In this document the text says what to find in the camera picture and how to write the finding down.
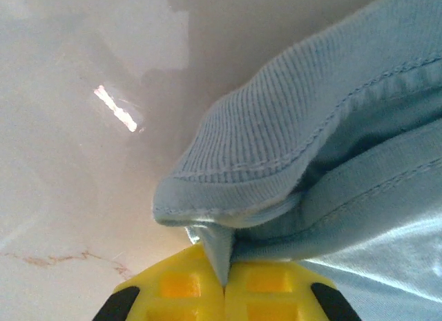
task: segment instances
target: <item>marble floor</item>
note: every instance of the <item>marble floor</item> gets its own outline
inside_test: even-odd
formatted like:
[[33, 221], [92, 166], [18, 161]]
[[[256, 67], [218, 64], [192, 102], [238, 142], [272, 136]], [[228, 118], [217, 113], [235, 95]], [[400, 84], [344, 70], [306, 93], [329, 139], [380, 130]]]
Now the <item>marble floor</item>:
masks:
[[155, 183], [205, 110], [372, 0], [0, 0], [0, 320], [91, 320], [189, 243]]

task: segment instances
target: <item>yellow plastic object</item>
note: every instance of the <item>yellow plastic object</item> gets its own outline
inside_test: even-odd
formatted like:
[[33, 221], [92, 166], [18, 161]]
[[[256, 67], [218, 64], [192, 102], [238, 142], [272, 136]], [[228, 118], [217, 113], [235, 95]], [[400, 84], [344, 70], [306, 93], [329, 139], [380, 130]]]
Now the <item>yellow plastic object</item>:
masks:
[[[111, 296], [94, 321], [360, 320], [327, 317], [324, 301], [321, 305], [312, 291], [313, 283], [335, 291], [327, 278], [294, 262], [237, 262], [232, 265], [224, 294], [197, 244], [117, 286], [113, 296], [136, 292], [128, 300], [124, 294], [117, 300]], [[321, 295], [329, 304], [334, 293]]]

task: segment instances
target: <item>stitching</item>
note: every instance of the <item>stitching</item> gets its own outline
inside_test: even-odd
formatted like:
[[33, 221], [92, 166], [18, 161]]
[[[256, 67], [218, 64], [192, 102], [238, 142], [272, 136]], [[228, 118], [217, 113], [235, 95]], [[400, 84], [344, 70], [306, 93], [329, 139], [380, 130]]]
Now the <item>stitching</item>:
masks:
[[396, 176], [393, 176], [389, 180], [365, 191], [364, 193], [360, 194], [359, 196], [353, 198], [352, 200], [349, 200], [348, 202], [345, 202], [344, 204], [340, 205], [339, 207], [335, 208], [334, 210], [330, 211], [326, 215], [322, 216], [320, 219], [318, 219], [316, 222], [314, 222], [311, 226], [309, 226], [306, 229], [303, 229], [302, 231], [298, 231], [297, 233], [284, 236], [284, 237], [274, 237], [266, 240], [253, 240], [253, 243], [259, 243], [263, 245], [270, 245], [270, 244], [284, 244], [288, 243], [296, 238], [302, 238], [306, 235], [312, 234], [320, 229], [322, 229], [324, 226], [329, 224], [332, 221], [336, 221], [338, 218], [344, 216], [348, 211], [353, 209], [353, 205], [360, 204], [361, 202], [364, 202], [365, 200], [374, 197], [376, 195], [379, 195], [381, 193], [386, 193], [388, 190], [392, 188], [396, 188], [397, 186], [400, 186], [403, 182], [406, 182], [407, 180], [412, 179], [416, 175], [423, 174], [431, 169], [435, 168], [442, 168], [442, 157], [439, 157], [431, 162], [428, 162], [426, 164], [422, 164], [415, 169], [411, 171], [405, 171], [401, 174], [398, 174]]
[[414, 70], [416, 68], [420, 68], [427, 64], [432, 64], [442, 59], [442, 55], [434, 54], [431, 55], [428, 59], [417, 59], [415, 62], [406, 62], [400, 66], [393, 68], [393, 70], [389, 72], [384, 72], [383, 74], [373, 78], [369, 82], [363, 84], [362, 86], [357, 87], [354, 91], [350, 92], [344, 99], [342, 99], [338, 104], [335, 105], [333, 111], [328, 115], [328, 117], [323, 121], [316, 130], [300, 145], [300, 147], [294, 149], [290, 153], [279, 157], [278, 159], [273, 160], [263, 160], [260, 162], [256, 162], [254, 164], [234, 164], [233, 166], [226, 167], [223, 169], [212, 169], [206, 171], [196, 171], [196, 172], [181, 172], [175, 173], [172, 175], [172, 178], [184, 179], [190, 177], [197, 176], [205, 176], [205, 175], [215, 175], [215, 174], [223, 174], [226, 172], [234, 172], [234, 171], [259, 171], [265, 168], [275, 168], [278, 166], [285, 166], [293, 161], [296, 161], [308, 148], [311, 146], [316, 139], [318, 139], [319, 135], [326, 129], [329, 125], [330, 121], [339, 114], [340, 109], [351, 99], [354, 95], [362, 92], [366, 88], [370, 86], [374, 86], [380, 81], [393, 77], [395, 75], [408, 72], [410, 70]]

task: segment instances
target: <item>black plastic part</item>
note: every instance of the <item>black plastic part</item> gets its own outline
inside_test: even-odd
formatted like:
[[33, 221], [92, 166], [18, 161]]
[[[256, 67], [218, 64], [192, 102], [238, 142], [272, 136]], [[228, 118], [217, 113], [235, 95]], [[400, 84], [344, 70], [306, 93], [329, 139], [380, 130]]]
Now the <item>black plastic part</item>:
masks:
[[130, 286], [114, 293], [98, 311], [93, 321], [125, 321], [140, 289]]
[[329, 321], [362, 321], [343, 294], [323, 283], [311, 285], [316, 299]]

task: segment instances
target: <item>light blue fabric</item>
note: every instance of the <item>light blue fabric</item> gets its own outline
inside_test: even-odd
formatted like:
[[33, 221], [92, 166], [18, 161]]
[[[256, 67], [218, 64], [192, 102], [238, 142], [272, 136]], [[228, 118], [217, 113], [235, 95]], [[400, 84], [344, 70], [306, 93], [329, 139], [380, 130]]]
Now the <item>light blue fabric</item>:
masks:
[[442, 320], [442, 0], [380, 0], [220, 99], [155, 219], [230, 262], [308, 260], [370, 320]]

